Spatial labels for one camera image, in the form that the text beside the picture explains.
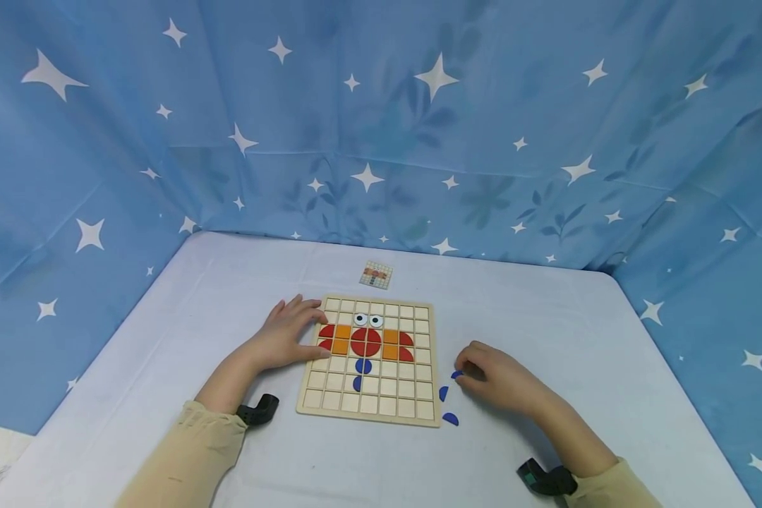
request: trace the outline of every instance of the hand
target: hand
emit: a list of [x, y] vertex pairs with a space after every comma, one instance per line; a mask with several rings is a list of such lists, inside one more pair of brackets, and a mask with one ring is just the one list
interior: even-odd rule
[[454, 362], [457, 384], [489, 404], [535, 417], [543, 402], [558, 397], [542, 381], [508, 354], [472, 341]]
[[318, 309], [320, 305], [321, 300], [302, 301], [300, 294], [288, 304], [280, 300], [270, 311], [262, 328], [238, 348], [238, 356], [257, 373], [290, 363], [329, 357], [327, 349], [298, 343], [300, 333], [308, 323], [318, 321], [327, 324], [325, 313]]

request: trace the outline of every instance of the blue semicircle piece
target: blue semicircle piece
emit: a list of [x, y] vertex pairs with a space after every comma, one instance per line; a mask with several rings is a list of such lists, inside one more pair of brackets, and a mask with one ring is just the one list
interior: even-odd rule
[[454, 415], [454, 413], [443, 413], [443, 419], [455, 427], [460, 426], [460, 421], [458, 421], [457, 417]]

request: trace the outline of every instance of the blue backdrop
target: blue backdrop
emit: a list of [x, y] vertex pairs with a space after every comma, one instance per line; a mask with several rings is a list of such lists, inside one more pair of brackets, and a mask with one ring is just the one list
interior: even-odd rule
[[0, 426], [198, 229], [612, 273], [762, 507], [762, 0], [0, 1]]

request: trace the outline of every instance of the white tablecloth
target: white tablecloth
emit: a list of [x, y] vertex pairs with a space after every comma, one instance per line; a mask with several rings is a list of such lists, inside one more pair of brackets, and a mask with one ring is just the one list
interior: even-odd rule
[[[388, 291], [358, 283], [395, 268]], [[515, 470], [557, 465], [538, 430], [487, 412], [450, 380], [478, 339], [513, 354], [625, 456], [666, 507], [748, 496], [618, 285], [600, 273], [196, 234], [187, 240], [0, 485], [0, 507], [107, 507], [216, 364], [281, 298], [365, 294], [435, 307], [440, 429], [302, 416], [302, 365], [266, 375], [281, 400], [249, 431], [216, 507], [551, 507]]]

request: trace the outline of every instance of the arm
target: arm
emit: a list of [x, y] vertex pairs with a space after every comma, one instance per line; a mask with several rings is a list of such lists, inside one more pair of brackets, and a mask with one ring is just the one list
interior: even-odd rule
[[523, 413], [550, 440], [579, 489], [570, 507], [659, 507], [652, 494], [579, 416], [573, 406], [549, 389], [508, 354], [472, 341], [457, 356], [457, 370], [480, 371], [476, 379], [460, 375], [462, 389], [506, 411]]
[[319, 300], [280, 301], [260, 330], [214, 370], [116, 502], [116, 507], [208, 507], [217, 484], [240, 455], [246, 424], [234, 413], [263, 370], [326, 358], [297, 343], [313, 320], [327, 322]]

